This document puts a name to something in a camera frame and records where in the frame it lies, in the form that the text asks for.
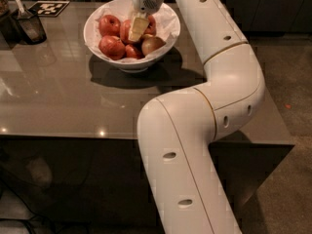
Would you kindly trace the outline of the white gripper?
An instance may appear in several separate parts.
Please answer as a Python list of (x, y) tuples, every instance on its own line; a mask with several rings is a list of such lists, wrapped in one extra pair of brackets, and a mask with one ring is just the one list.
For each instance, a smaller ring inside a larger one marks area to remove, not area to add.
[(165, 0), (132, 0), (135, 12), (131, 15), (129, 40), (137, 42), (149, 25), (148, 15), (159, 11)]

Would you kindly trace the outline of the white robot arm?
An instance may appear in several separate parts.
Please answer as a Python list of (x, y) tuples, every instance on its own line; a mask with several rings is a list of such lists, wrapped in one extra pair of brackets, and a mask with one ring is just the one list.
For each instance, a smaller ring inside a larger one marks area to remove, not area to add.
[[(219, 0), (175, 0), (207, 76), (160, 95), (137, 120), (138, 145), (166, 234), (242, 234), (209, 145), (247, 124), (265, 83), (248, 40)], [(154, 13), (163, 0), (133, 0)]]

